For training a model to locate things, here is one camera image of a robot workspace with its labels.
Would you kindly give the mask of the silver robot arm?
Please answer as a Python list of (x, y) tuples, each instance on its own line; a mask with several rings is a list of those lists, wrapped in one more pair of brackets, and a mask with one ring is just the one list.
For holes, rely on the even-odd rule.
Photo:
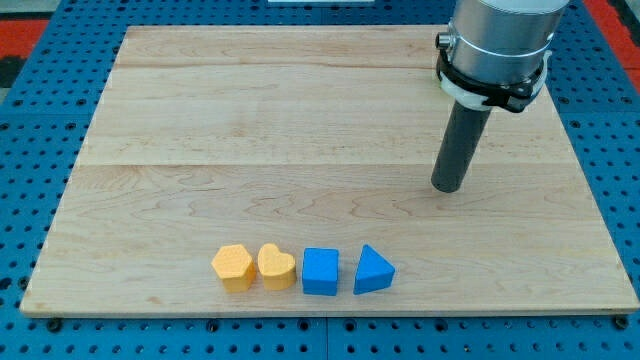
[(537, 70), (568, 0), (458, 0), (436, 47), (476, 81), (511, 85)]

